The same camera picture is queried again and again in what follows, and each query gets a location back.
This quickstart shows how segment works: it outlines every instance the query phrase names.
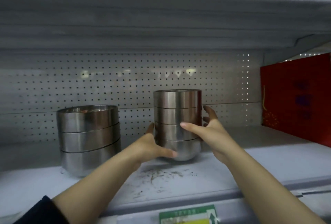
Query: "forearm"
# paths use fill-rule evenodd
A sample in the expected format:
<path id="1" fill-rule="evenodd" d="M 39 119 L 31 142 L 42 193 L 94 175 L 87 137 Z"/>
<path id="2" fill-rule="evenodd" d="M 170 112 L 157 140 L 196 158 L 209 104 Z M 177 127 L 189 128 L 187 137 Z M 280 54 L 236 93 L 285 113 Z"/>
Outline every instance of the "forearm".
<path id="1" fill-rule="evenodd" d="M 139 166 L 125 151 L 53 199 L 70 224 L 92 223 Z"/>
<path id="2" fill-rule="evenodd" d="M 243 149 L 226 156 L 227 167 L 261 223 L 324 223 Z"/>

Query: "dark sleeve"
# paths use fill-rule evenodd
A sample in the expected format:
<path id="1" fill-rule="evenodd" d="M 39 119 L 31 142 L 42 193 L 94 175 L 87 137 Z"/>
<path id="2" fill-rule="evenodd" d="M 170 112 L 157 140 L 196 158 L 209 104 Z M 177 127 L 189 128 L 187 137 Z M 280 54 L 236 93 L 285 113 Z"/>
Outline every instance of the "dark sleeve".
<path id="1" fill-rule="evenodd" d="M 67 219 L 47 196 L 34 205 L 14 224 L 69 224 Z"/>

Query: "red box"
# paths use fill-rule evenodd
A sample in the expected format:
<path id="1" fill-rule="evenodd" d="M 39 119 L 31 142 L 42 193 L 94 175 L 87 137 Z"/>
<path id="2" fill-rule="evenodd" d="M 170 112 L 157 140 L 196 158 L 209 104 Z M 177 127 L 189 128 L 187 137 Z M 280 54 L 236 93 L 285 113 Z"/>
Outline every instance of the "red box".
<path id="1" fill-rule="evenodd" d="M 331 147 L 330 58 L 261 67 L 263 125 Z"/>

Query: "stack of bowls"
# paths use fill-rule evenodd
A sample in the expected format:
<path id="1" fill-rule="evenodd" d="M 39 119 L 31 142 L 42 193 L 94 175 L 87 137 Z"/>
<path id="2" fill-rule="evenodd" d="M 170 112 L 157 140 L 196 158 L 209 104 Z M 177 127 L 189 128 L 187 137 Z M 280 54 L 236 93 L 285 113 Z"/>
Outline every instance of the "stack of bowls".
<path id="1" fill-rule="evenodd" d="M 154 92 L 155 140 L 177 152 L 186 161 L 201 151 L 201 139 L 181 128 L 181 122 L 201 126 L 201 90 L 158 90 Z"/>
<path id="2" fill-rule="evenodd" d="M 121 151 L 118 108 L 88 105 L 57 111 L 62 167 L 86 176 Z"/>

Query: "shelf label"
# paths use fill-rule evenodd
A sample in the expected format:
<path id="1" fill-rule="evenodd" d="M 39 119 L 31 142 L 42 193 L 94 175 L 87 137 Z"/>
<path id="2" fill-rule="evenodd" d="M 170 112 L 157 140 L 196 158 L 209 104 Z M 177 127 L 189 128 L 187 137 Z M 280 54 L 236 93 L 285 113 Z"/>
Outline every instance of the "shelf label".
<path id="1" fill-rule="evenodd" d="M 159 224 L 218 224 L 215 206 L 180 209 L 159 214 Z"/>

